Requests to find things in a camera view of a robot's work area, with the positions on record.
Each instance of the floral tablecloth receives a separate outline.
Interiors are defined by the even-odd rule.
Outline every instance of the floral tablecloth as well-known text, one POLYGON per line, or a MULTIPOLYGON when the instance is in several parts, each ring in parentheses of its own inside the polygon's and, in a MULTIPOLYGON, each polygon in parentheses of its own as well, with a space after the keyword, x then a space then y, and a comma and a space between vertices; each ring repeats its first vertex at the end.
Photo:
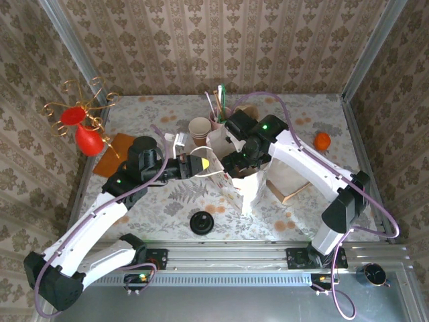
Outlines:
MULTIPOLYGON (((229 95, 227 105, 233 105, 239 95, 229 95)), ((332 139, 326 157, 343 168, 359 170, 350 133, 338 95, 280 95, 290 110, 293 126, 308 144, 317 131, 325 131, 332 139)), ((274 114, 284 119, 278 102, 271 97, 254 97, 248 100, 259 108, 261 117, 274 114)), ((207 117, 210 107, 206 97, 154 96, 123 97, 109 113, 107 134, 153 136, 150 129, 157 125, 163 133, 188 132, 188 124, 194 117, 207 117)), ((106 179, 92 174, 84 196, 80 215, 90 207, 101 191, 106 179)), ((103 240, 117 239, 133 233, 141 239, 183 240, 294 240, 307 241, 317 232, 321 214, 328 206, 322 194, 313 186, 304 189, 282 205, 269 189, 251 213, 240 214, 233 210, 209 178, 171 180, 166 186, 150 188, 148 194, 103 236, 103 240), (205 210, 214 217, 214 229, 206 236, 195 235, 189 227, 190 217, 205 210)), ((357 224, 375 229, 373 216, 368 208, 357 224)), ((373 235, 355 232, 348 240, 374 241, 373 235)))

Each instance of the wooden board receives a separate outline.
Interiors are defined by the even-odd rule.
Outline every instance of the wooden board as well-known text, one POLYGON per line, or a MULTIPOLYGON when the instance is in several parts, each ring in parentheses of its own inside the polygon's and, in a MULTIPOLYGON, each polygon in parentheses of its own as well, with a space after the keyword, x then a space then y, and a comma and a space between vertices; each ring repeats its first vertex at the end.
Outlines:
POLYGON ((110 148, 101 157, 99 163, 95 166, 93 173, 105 178, 110 177, 116 172, 118 166, 126 161, 128 148, 133 144, 135 137, 128 136, 124 133, 118 133, 111 142, 112 147, 116 150, 119 158, 116 157, 114 151, 110 148))
POLYGON ((279 160, 272 161, 268 170, 267 187, 281 203, 284 204, 310 185, 307 179, 287 164, 279 160))

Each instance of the black cup lid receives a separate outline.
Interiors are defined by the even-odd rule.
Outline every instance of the black cup lid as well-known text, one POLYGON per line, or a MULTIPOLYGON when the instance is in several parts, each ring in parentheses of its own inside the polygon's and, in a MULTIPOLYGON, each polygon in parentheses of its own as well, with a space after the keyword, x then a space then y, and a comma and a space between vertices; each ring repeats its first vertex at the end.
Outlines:
POLYGON ((215 226, 213 216, 206 211, 199 211, 190 218, 190 228, 197 235, 204 236, 215 226))

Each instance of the gold wire decoration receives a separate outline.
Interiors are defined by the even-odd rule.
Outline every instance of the gold wire decoration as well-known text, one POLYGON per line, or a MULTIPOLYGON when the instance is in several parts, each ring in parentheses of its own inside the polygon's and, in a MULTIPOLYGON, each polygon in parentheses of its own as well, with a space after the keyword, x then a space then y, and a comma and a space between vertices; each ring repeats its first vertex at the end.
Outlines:
MULTIPOLYGON (((92 99, 87 100, 83 97, 83 94, 82 94, 83 91, 82 91, 82 87, 80 86, 80 83, 76 79, 69 79, 61 85, 61 91, 63 93, 68 93, 72 88, 75 88, 78 91, 79 100, 74 104, 74 106, 70 106, 59 102, 51 102, 51 103, 45 104, 42 110, 40 111, 40 114, 46 117, 51 117, 53 116, 55 111, 54 107, 56 108, 65 107, 67 109, 73 108, 73 107, 80 107, 81 109, 84 110, 85 116, 86 116, 83 121, 83 123, 86 123, 87 125, 85 129, 87 131, 98 131, 102 141, 106 143, 106 145, 108 145, 108 147, 110 147, 110 149, 114 151, 116 157, 119 158, 118 153, 110 143, 111 139, 105 135, 103 119, 101 117, 91 115, 90 113, 90 111, 96 111, 96 110, 113 107, 121 100, 121 96, 118 93, 110 92, 106 96, 106 100, 108 102, 107 105, 99 106, 99 107, 94 106, 95 100, 98 97, 98 95, 100 95, 105 84, 106 84, 106 80, 102 76, 94 77, 93 79, 91 79, 89 82, 89 85, 94 87, 99 87, 99 89, 97 93, 92 97, 92 99)), ((57 121, 53 123, 51 126, 52 135, 65 136, 68 133, 68 129, 70 126, 73 126, 73 125, 65 125, 61 121, 57 121)))

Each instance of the red ornament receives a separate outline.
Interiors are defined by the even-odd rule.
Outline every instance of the red ornament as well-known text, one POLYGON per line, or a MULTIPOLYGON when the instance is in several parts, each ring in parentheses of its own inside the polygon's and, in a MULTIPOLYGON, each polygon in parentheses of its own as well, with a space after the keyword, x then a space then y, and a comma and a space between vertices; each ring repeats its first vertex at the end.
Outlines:
POLYGON ((96 156, 103 151, 105 143, 96 131, 91 131, 91 127, 77 124, 76 143, 86 156, 96 156))
POLYGON ((71 107, 61 114, 60 121, 64 125, 78 125, 86 117, 85 110, 82 107, 71 107))

